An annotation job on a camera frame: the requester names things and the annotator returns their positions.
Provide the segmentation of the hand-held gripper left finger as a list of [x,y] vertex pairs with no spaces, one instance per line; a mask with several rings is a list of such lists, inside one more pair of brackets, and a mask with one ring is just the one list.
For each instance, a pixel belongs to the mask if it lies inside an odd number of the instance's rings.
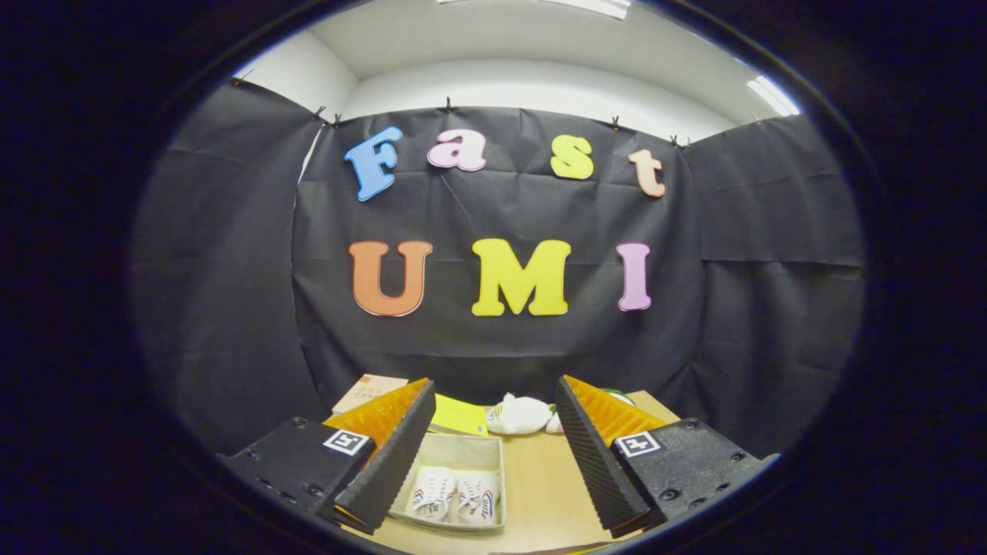
[[225,462],[295,512],[373,534],[397,499],[434,412],[434,382],[423,378],[325,421],[289,419]]

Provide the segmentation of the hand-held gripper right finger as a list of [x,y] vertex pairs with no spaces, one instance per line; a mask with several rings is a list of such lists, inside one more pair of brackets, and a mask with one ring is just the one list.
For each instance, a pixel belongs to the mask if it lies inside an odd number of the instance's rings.
[[700,419],[667,422],[570,375],[554,398],[597,517],[614,538],[685,519],[775,463]]

